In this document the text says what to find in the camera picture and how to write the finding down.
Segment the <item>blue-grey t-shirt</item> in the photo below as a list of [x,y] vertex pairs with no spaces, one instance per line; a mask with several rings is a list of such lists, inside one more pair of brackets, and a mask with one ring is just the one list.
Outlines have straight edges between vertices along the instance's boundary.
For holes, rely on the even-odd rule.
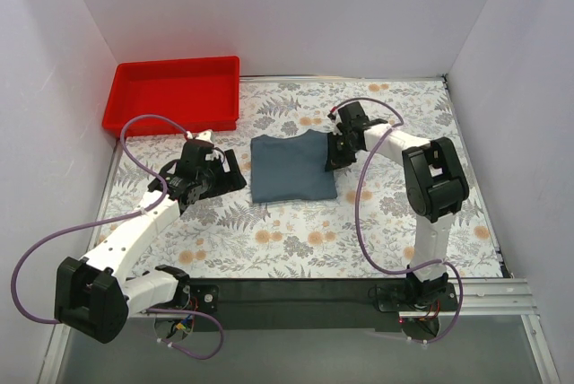
[[251,140],[250,151],[253,203],[337,198],[334,173],[325,170],[327,134],[309,130],[290,138],[261,135]]

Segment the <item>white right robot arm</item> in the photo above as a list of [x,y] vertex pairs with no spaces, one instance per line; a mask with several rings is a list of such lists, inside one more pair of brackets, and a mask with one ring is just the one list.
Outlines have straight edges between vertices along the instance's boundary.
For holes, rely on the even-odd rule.
[[[357,239],[367,262],[384,275],[403,277],[399,300],[417,306],[432,306],[448,290],[448,240],[455,215],[469,197],[470,188],[452,141],[446,137],[430,140],[399,129],[402,116],[391,106],[397,119],[369,118],[361,98],[346,100],[328,112],[336,131],[327,135],[326,170],[346,168],[356,162],[360,151],[368,154],[355,192],[354,220]],[[416,216],[414,254],[404,270],[379,266],[367,251],[361,230],[362,184],[373,157],[378,154],[404,170],[407,201]]]

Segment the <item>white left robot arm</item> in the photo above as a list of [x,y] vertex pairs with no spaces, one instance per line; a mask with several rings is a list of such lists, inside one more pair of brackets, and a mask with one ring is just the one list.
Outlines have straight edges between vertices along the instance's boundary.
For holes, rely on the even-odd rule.
[[57,269],[55,318],[106,344],[128,318],[155,306],[179,309],[192,289],[188,274],[159,265],[139,277],[129,274],[152,242],[195,202],[243,189],[235,153],[191,139],[181,155],[166,163],[149,185],[133,218],[121,223],[100,245]]

